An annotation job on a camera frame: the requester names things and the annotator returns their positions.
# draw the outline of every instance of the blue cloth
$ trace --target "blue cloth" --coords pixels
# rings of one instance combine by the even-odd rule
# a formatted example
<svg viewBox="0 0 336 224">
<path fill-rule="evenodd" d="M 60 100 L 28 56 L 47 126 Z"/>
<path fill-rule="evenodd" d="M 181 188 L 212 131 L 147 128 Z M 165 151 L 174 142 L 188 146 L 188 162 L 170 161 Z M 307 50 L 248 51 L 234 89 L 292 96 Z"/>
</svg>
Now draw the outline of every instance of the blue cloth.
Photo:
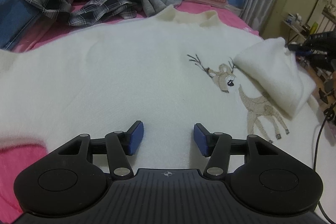
<svg viewBox="0 0 336 224">
<path fill-rule="evenodd" d="M 40 16 L 25 0 L 0 0 L 0 48 L 13 49 Z"/>
</svg>

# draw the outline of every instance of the pink cloth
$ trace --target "pink cloth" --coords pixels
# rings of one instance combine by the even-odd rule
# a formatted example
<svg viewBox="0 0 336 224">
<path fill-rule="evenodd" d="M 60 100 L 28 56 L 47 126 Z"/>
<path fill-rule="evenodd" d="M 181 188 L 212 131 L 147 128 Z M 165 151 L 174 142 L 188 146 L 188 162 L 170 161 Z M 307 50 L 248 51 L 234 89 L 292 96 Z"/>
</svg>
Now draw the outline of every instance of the pink cloth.
<svg viewBox="0 0 336 224">
<path fill-rule="evenodd" d="M 214 1 L 214 0 L 184 0 L 184 1 L 198 3 L 198 4 L 210 5 L 212 7 L 223 8 L 223 9 L 225 9 L 225 7 L 227 5 L 226 1 L 223 1 L 223 2 L 217 2 L 217 1 Z"/>
<path fill-rule="evenodd" d="M 16 176 L 47 154 L 39 145 L 22 145 L 0 150 L 0 220 L 13 222 L 22 214 L 15 198 L 13 184 Z"/>
<path fill-rule="evenodd" d="M 209 5 L 183 2 L 177 10 L 192 14 L 199 14 L 208 10 L 215 10 L 218 13 L 220 20 L 232 27 L 243 29 L 258 35 L 257 31 L 252 30 L 243 20 L 237 17 L 234 13 L 226 9 L 214 8 Z M 138 18 L 143 18 L 144 15 L 138 14 Z M 121 18 L 114 18 L 110 24 L 121 21 Z M 45 45 L 57 38 L 64 37 L 75 27 L 69 27 L 54 23 L 50 30 L 34 45 L 21 45 L 22 51 L 35 49 Z M 26 167 L 36 162 L 46 155 L 46 149 L 38 145 L 24 145 L 6 150 L 0 150 L 0 220 L 2 222 L 13 222 L 20 216 L 22 210 L 15 198 L 13 192 L 13 184 L 16 176 Z"/>
<path fill-rule="evenodd" d="M 50 30 L 54 20 L 41 16 L 35 24 L 30 28 L 29 32 L 20 39 L 20 42 L 14 47 L 12 52 L 30 51 L 34 45 Z"/>
</svg>

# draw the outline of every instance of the deer embroidery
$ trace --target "deer embroidery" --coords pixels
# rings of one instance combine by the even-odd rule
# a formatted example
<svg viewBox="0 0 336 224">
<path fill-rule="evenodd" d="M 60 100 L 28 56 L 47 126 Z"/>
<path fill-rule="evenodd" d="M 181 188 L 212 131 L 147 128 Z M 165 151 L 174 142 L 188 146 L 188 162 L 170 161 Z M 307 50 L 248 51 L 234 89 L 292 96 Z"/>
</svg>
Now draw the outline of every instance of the deer embroidery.
<svg viewBox="0 0 336 224">
<path fill-rule="evenodd" d="M 214 81 L 214 83 L 221 89 L 221 91 L 225 92 L 225 93 L 229 93 L 229 90 L 227 88 L 227 86 L 233 86 L 233 80 L 229 80 L 228 82 L 226 81 L 226 78 L 229 76 L 232 76 L 233 78 L 236 78 L 235 75 L 233 74 L 233 69 L 234 66 L 232 66 L 231 68 L 226 65 L 226 64 L 221 64 L 219 65 L 219 71 L 214 71 L 210 68 L 204 68 L 204 66 L 202 65 L 200 59 L 198 58 L 197 54 L 196 54 L 196 58 L 189 55 L 188 56 L 191 58 L 189 59 L 189 61 L 191 62 L 195 62 L 195 65 L 199 66 L 202 70 L 204 70 L 206 72 L 207 75 L 209 75 L 209 77 Z"/>
<path fill-rule="evenodd" d="M 273 108 L 272 104 L 268 101 L 266 97 L 264 96 L 260 96 L 257 98 L 247 97 L 241 85 L 239 86 L 239 95 L 244 106 L 249 111 L 247 114 L 247 133 L 249 135 L 254 133 L 253 127 L 254 124 L 256 124 L 261 134 L 264 135 L 265 140 L 267 140 L 270 143 L 273 143 L 273 141 L 269 138 L 265 129 L 263 128 L 263 125 L 261 124 L 260 120 L 258 119 L 258 117 L 260 116 L 265 116 L 265 118 L 273 124 L 277 140 L 281 139 L 281 134 L 274 117 L 279 121 L 281 126 L 284 128 L 286 134 L 289 134 L 289 130 L 285 125 L 284 121 L 282 120 L 281 115 Z"/>
</svg>

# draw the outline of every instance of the bed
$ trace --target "bed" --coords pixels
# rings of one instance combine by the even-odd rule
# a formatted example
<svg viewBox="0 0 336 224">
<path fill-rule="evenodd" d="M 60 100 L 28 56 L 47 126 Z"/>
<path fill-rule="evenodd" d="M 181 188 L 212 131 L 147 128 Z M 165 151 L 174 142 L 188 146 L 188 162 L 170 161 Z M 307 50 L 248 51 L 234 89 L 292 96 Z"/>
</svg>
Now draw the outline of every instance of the bed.
<svg viewBox="0 0 336 224">
<path fill-rule="evenodd" d="M 74 9 L 79 9 L 83 4 L 76 4 Z M 234 13 L 226 9 L 214 8 L 209 5 L 183 2 L 177 10 L 199 14 L 208 10 L 215 10 L 218 13 L 220 20 L 232 27 L 245 30 L 252 34 L 258 35 L 257 31 L 252 30 L 243 20 L 237 17 Z M 145 16 L 138 13 L 137 19 L 143 19 Z M 122 23 L 121 18 L 114 18 L 107 22 L 108 24 Z M 37 49 L 47 43 L 52 43 L 54 40 L 64 37 L 76 30 L 74 27 L 61 26 L 58 23 L 53 23 L 43 36 L 39 33 L 39 39 L 35 36 L 33 39 L 21 40 L 21 42 L 13 49 L 13 52 L 25 52 Z M 46 149 L 40 145 L 23 145 L 13 147 L 0 152 L 0 220 L 2 222 L 13 222 L 21 213 L 22 210 L 15 198 L 13 192 L 13 183 L 16 176 L 26 167 L 36 162 L 47 154 Z"/>
<path fill-rule="evenodd" d="M 73 10 L 77 10 L 82 7 L 83 3 L 74 4 Z M 201 5 L 196 3 L 182 2 L 182 4 L 177 7 L 178 11 L 188 12 L 191 14 L 199 14 L 209 10 L 215 10 L 218 14 L 218 17 L 222 23 L 225 23 L 228 26 L 235 27 L 245 32 L 249 32 L 253 35 L 258 35 L 257 31 L 252 30 L 243 20 L 237 17 L 234 13 L 226 9 L 214 8 L 208 5 Z M 135 20 L 145 20 L 145 16 L 142 13 L 138 13 Z M 128 21 L 123 21 L 121 18 L 115 17 L 108 24 L 128 24 Z M 20 43 L 12 50 L 13 52 L 28 52 L 38 49 L 41 46 L 46 44 L 51 44 L 55 40 L 62 39 L 67 37 L 71 33 L 75 32 L 76 28 L 62 26 L 58 23 L 53 22 L 41 22 L 35 25 L 34 33 L 30 36 L 25 37 L 20 41 Z M 293 137 L 293 143 L 290 144 L 290 152 L 294 150 L 299 150 L 301 144 L 304 144 L 306 150 L 305 154 L 312 155 L 313 149 L 315 147 L 316 135 L 319 131 L 319 126 L 322 123 L 324 116 L 319 110 L 319 106 L 313 98 L 310 98 L 308 101 L 308 106 L 306 106 L 306 111 L 301 113 L 300 119 L 302 123 L 305 123 L 310 117 L 314 117 L 316 121 L 315 128 L 307 128 L 305 124 L 300 126 L 299 124 L 295 125 L 295 130 L 300 131 L 300 139 L 298 136 Z M 302 128 L 306 130 L 307 138 L 305 138 L 305 132 L 302 132 Z M 334 210 L 336 204 L 336 187 L 334 185 L 334 177 L 336 174 L 336 153 L 334 151 L 335 140 L 330 133 L 328 127 L 325 128 L 320 141 L 319 149 L 319 160 L 318 160 L 318 173 L 322 177 L 324 182 L 324 195 L 322 196 L 321 202 L 324 206 L 324 209 L 328 215 L 332 218 L 336 218 L 336 212 Z M 206 159 L 201 158 L 199 152 L 192 147 L 191 153 L 198 153 L 196 159 L 199 162 L 195 162 L 190 168 L 202 168 L 205 166 Z M 22 210 L 18 204 L 18 201 L 15 198 L 13 192 L 13 183 L 16 176 L 26 167 L 36 162 L 44 155 L 47 154 L 47 150 L 44 146 L 31 144 L 31 145 L 21 145 L 16 147 L 10 147 L 7 149 L 0 150 L 0 220 L 2 222 L 13 222 L 17 217 L 22 214 Z M 241 164 L 241 157 L 238 156 L 232 157 L 230 162 L 229 171 L 233 171 L 239 164 Z M 304 163 L 311 166 L 311 159 L 306 157 Z"/>
</svg>

